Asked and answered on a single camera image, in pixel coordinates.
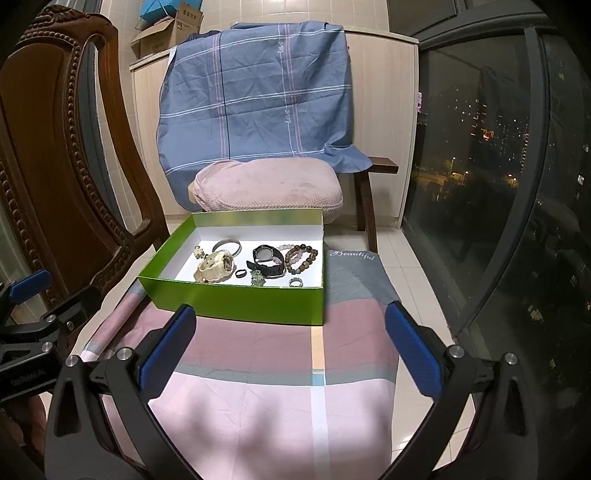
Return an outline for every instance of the brown beaded bracelet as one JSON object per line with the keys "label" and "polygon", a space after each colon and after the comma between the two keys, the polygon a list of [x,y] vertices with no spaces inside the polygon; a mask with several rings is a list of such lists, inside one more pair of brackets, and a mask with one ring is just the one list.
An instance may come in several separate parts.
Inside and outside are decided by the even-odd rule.
{"label": "brown beaded bracelet", "polygon": [[[304,262],[296,269],[292,268],[292,266],[290,265],[290,258],[295,255],[296,253],[298,253],[299,250],[303,250],[308,252],[310,255],[308,256],[308,258],[306,258],[304,260]],[[312,265],[312,262],[314,260],[316,260],[316,257],[318,256],[318,250],[310,247],[309,245],[306,244],[301,244],[301,245],[296,245],[294,248],[292,248],[291,250],[289,250],[286,255],[285,255],[285,269],[291,273],[292,275],[297,275],[299,273],[302,273],[306,268],[309,268],[310,265]]]}

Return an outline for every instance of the jewelry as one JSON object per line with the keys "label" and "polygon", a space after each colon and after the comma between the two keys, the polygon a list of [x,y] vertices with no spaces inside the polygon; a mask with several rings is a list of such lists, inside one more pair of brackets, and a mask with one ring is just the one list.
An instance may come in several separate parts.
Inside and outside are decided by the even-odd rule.
{"label": "jewelry", "polygon": [[304,282],[302,282],[301,278],[294,277],[290,280],[290,287],[303,287]]}
{"label": "jewelry", "polygon": [[238,245],[238,250],[236,250],[233,254],[231,254],[233,257],[237,257],[239,255],[240,251],[242,250],[242,245],[240,244],[240,242],[238,240],[236,240],[235,238],[225,238],[224,240],[220,240],[218,243],[216,243],[213,246],[212,253],[214,253],[222,245],[226,245],[226,244],[237,244]]}
{"label": "jewelry", "polygon": [[195,255],[197,260],[199,260],[200,258],[205,257],[205,252],[203,251],[203,248],[201,248],[199,245],[196,245],[195,250],[193,250],[193,255]]}
{"label": "jewelry", "polygon": [[251,270],[251,286],[262,287],[265,284],[265,278],[258,270]]}
{"label": "jewelry", "polygon": [[213,283],[228,279],[234,273],[234,257],[228,250],[205,255],[193,277],[198,283]]}
{"label": "jewelry", "polygon": [[[263,262],[268,262],[278,258],[281,262],[277,265],[264,265]],[[259,245],[252,251],[252,259],[255,263],[246,261],[246,266],[251,270],[258,270],[265,278],[280,278],[285,274],[285,260],[283,255],[275,247],[269,245]]]}
{"label": "jewelry", "polygon": [[[294,256],[295,253],[297,253],[298,251],[301,252],[308,252],[310,255],[308,256],[308,258],[306,258],[306,260],[304,260],[304,262],[295,270],[291,267],[291,258]],[[302,273],[304,270],[306,270],[307,268],[310,267],[310,265],[312,265],[312,262],[314,260],[316,260],[316,257],[318,256],[318,250],[310,247],[309,245],[306,244],[301,244],[301,245],[296,245],[294,246],[294,248],[290,249],[286,255],[285,255],[285,267],[287,269],[287,271],[289,273],[291,273],[292,275],[297,275],[298,273]]]}
{"label": "jewelry", "polygon": [[[277,248],[277,250],[289,250],[289,249],[294,248],[294,247],[295,247],[295,245],[289,245],[289,244],[280,245]],[[302,257],[302,255],[303,255],[303,252],[301,250],[298,250],[298,252],[295,254],[295,256],[291,257],[290,265],[293,265],[294,263],[298,263],[299,260],[300,260],[300,258]],[[274,258],[273,261],[276,264],[279,264],[279,259],[278,258]]]}

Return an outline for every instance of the beige watch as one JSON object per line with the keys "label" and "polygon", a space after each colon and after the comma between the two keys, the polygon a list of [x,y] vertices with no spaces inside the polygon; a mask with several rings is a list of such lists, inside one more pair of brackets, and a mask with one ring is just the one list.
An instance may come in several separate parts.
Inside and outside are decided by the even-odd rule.
{"label": "beige watch", "polygon": [[215,283],[226,280],[234,273],[236,265],[228,250],[219,250],[206,255],[197,267],[195,281],[198,283]]}

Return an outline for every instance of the stool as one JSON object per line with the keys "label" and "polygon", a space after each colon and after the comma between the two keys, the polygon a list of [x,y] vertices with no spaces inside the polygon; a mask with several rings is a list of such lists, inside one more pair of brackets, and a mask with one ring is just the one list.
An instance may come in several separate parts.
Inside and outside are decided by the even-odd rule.
{"label": "stool", "polygon": [[367,170],[353,173],[355,204],[357,205],[357,230],[368,234],[368,247],[378,253],[378,236],[375,230],[374,200],[371,195],[369,173],[398,173],[398,165],[389,158],[368,157],[374,164]]}

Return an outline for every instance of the blue gripper pad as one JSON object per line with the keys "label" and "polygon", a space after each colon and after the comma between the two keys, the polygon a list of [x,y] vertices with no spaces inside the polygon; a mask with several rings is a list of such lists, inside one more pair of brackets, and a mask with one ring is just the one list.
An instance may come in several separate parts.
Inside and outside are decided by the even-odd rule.
{"label": "blue gripper pad", "polygon": [[439,397],[443,388],[441,365],[421,339],[413,318],[396,303],[391,303],[386,308],[385,322],[386,331],[419,392],[426,397]]}
{"label": "blue gripper pad", "polygon": [[161,329],[160,339],[140,366],[138,386],[142,398],[148,400],[160,396],[189,346],[195,328],[195,311],[189,305],[181,305]]}
{"label": "blue gripper pad", "polygon": [[51,286],[51,274],[47,270],[40,270],[33,275],[15,283],[10,288],[8,299],[13,305],[19,305],[33,298]]}

